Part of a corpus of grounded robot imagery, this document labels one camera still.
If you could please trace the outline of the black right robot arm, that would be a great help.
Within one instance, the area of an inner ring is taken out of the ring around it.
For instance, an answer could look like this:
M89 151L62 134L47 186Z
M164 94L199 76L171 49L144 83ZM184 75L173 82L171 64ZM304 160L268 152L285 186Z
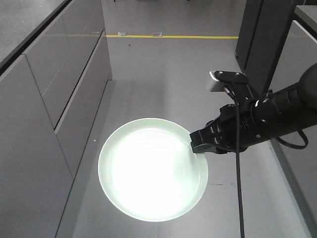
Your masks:
M194 153L243 152L248 147L277 139L294 149L304 149L303 129L317 123L317 66L309 67L299 82L260 97L239 72L211 71L217 90L234 100L220 115L190 134Z

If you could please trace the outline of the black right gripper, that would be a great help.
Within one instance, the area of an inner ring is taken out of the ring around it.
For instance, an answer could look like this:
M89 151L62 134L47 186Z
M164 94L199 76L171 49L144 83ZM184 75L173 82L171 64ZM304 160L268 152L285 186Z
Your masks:
M193 153L243 152L269 140L252 112L257 97L250 86L226 84L224 89L234 103L220 108L220 116L190 134Z

